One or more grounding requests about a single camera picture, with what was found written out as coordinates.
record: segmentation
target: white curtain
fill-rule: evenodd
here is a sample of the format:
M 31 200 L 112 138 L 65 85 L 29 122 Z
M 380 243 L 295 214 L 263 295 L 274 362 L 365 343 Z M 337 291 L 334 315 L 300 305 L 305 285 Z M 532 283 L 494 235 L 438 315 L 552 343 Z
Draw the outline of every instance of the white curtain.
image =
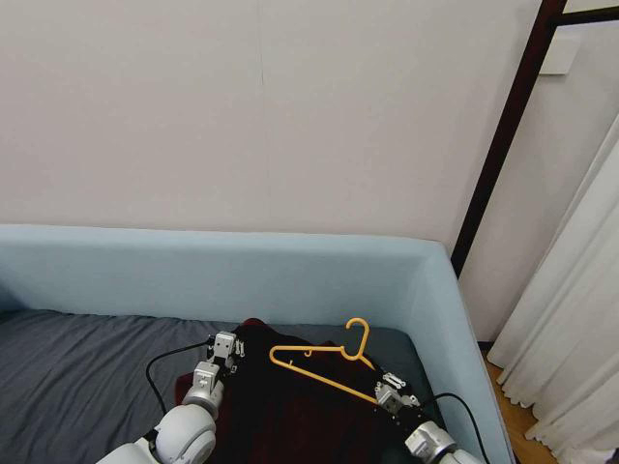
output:
M 488 359 L 561 464 L 619 448 L 619 117 Z

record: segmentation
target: white wall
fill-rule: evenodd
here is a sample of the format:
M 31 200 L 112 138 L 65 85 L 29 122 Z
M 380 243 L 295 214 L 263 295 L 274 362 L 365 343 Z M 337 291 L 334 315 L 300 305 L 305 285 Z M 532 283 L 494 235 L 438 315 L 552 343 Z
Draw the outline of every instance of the white wall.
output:
M 581 0 L 567 11 L 611 4 Z M 516 306 L 619 113 L 619 23 L 558 34 L 580 36 L 581 48 L 568 75 L 539 77 L 460 277 L 481 340 Z
M 451 248 L 538 6 L 4 0 L 0 222 L 389 234 Z M 615 58 L 591 44 L 576 58 L 594 63 L 584 86 L 575 72 L 542 84 L 548 96 L 536 89 L 496 201 L 515 200 L 522 177 L 530 196 L 493 201 L 503 228 L 484 225 L 465 269 L 482 339 L 569 201 L 587 161 L 579 147 L 595 147 L 596 121 L 612 112 Z M 568 181 L 557 148 L 576 164 Z M 515 212 L 542 216 L 541 232 Z

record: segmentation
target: mattress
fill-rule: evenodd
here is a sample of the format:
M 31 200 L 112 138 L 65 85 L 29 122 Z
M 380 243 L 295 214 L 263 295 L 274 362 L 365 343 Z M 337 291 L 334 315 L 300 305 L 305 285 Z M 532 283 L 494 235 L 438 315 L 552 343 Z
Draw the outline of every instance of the mattress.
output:
M 135 441 L 162 415 L 144 377 L 146 363 L 235 327 L 146 316 L 0 312 L 0 462 L 90 463 Z M 274 328 L 312 343 L 331 340 L 350 346 L 351 352 L 359 342 L 356 330 L 344 327 Z M 431 397 L 408 335 L 371 328 L 366 353 L 407 380 L 420 400 Z M 203 352 L 197 349 L 154 365 L 153 377 L 168 408 L 176 378 L 201 359 Z M 437 409 L 428 412 L 442 423 Z M 389 449 L 383 462 L 410 462 L 405 458 L 403 449 Z

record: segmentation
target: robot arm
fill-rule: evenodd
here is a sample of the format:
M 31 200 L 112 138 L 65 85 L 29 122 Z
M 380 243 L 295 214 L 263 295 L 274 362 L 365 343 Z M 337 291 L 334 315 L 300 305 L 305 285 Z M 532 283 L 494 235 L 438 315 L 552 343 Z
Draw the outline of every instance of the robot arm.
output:
M 378 405 L 387 411 L 402 432 L 404 445 L 424 464 L 482 464 L 468 452 L 457 447 L 456 441 L 422 410 L 415 396 L 400 394 L 406 386 L 392 373 L 383 376 L 374 389 Z
M 215 420 L 223 398 L 221 377 L 236 371 L 234 361 L 245 356 L 234 333 L 220 332 L 209 359 L 193 372 L 183 404 L 135 443 L 125 444 L 98 464 L 201 464 L 215 448 Z

